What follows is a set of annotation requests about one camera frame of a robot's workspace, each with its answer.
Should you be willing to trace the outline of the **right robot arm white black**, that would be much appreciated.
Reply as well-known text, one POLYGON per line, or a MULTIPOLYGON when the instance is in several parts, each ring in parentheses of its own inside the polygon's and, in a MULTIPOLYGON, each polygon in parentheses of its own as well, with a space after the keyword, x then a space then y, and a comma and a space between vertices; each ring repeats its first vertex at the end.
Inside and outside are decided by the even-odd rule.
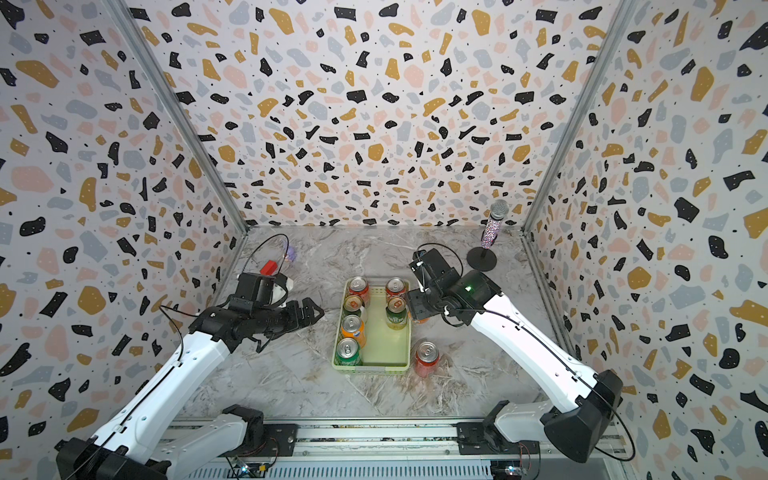
POLYGON ((585 463, 617 418, 622 380, 596 372, 544 335, 487 275, 412 263, 417 288, 406 294, 417 319, 442 314, 483 334, 521 366, 546 395, 527 405, 500 403, 488 416, 489 443, 546 439, 568 459, 585 463))

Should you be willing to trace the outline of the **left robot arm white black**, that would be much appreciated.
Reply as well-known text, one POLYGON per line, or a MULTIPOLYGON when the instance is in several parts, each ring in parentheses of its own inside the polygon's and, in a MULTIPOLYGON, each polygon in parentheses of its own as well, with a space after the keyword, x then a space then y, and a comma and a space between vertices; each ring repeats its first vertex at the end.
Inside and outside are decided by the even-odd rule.
POLYGON ((160 441, 197 388, 244 340, 259 349, 285 334, 316 324, 324 315, 312 299, 282 307, 210 307, 159 372, 87 440, 57 446, 63 479, 181 479, 223 454, 259 449, 261 412, 232 405, 204 427, 175 442, 160 441))

